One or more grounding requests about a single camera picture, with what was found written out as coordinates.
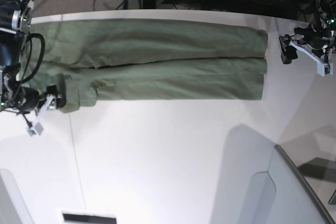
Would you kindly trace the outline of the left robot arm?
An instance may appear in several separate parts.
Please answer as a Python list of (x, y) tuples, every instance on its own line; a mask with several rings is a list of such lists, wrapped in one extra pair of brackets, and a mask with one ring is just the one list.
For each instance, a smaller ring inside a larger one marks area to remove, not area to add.
[(290, 64), (298, 58), (297, 51), (321, 63), (331, 66), (331, 55), (335, 53), (335, 0), (295, 0), (299, 12), (312, 15), (307, 27), (297, 27), (293, 34), (279, 37), (281, 59)]

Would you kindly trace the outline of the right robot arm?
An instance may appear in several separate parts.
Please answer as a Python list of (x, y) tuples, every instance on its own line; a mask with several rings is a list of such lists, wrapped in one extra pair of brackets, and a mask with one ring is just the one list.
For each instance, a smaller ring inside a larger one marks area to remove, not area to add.
[[(56, 109), (66, 105), (64, 85), (48, 86), (43, 93), (25, 86), (37, 74), (45, 53), (44, 37), (30, 32), (33, 9), (33, 0), (1, 0), (1, 111), (13, 109), (19, 114), (41, 111), (47, 99), (51, 99), (50, 106)], [(33, 39), (40, 41), (40, 53), (28, 74), (28, 68), (21, 65), (21, 57), (28, 49), (26, 61), (30, 62)]]

